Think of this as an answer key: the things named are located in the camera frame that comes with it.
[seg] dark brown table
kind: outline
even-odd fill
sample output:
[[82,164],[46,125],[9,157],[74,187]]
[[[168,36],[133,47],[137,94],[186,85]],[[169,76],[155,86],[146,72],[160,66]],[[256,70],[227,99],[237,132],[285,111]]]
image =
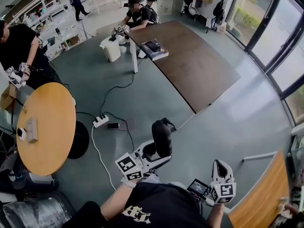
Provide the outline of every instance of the dark brown table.
[[178,21],[129,33],[134,72],[136,46],[156,38],[169,56],[153,63],[185,99],[194,113],[213,103],[240,79],[234,68],[206,41]]

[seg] round wooden table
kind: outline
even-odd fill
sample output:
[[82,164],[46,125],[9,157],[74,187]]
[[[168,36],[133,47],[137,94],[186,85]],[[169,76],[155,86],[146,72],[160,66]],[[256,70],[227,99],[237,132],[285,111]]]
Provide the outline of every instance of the round wooden table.
[[26,129],[31,117],[37,119],[38,141],[28,143],[17,136],[18,152],[30,172],[47,176],[63,165],[76,135],[76,112],[71,94],[58,83],[42,85],[26,100],[17,127]]

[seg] black table base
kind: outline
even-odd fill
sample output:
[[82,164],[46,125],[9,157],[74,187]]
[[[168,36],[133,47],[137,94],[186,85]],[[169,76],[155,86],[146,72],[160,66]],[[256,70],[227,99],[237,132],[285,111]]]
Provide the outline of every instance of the black table base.
[[76,121],[75,136],[72,148],[67,157],[69,159],[78,159],[83,156],[89,146],[89,142],[90,137],[86,126],[83,123]]

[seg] white cable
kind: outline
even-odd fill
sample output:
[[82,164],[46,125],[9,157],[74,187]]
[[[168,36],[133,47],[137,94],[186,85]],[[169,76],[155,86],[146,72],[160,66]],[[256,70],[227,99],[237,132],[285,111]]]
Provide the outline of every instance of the white cable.
[[113,187],[114,190],[116,191],[115,187],[113,186],[112,180],[111,180],[111,175],[110,175],[110,173],[108,172],[108,169],[106,168],[105,164],[104,164],[103,161],[101,160],[100,152],[99,152],[99,150],[96,148],[96,145],[95,145],[95,143],[94,143],[94,139],[93,139],[93,129],[94,129],[94,126],[92,127],[92,134],[91,134],[92,140],[93,140],[93,145],[94,145],[95,149],[98,151],[99,159],[100,159],[101,163],[104,165],[104,168],[105,168],[106,172],[107,172],[108,175],[109,175],[109,179],[110,179],[110,183],[111,183],[112,187]]

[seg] black cap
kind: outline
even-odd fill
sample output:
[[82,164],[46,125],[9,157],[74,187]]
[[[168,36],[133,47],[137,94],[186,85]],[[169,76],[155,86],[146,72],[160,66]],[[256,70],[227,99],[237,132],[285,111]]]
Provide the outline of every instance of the black cap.
[[136,3],[141,3],[141,0],[129,0],[129,8],[134,8]]
[[4,26],[5,26],[5,21],[4,20],[0,20],[0,39],[3,36]]

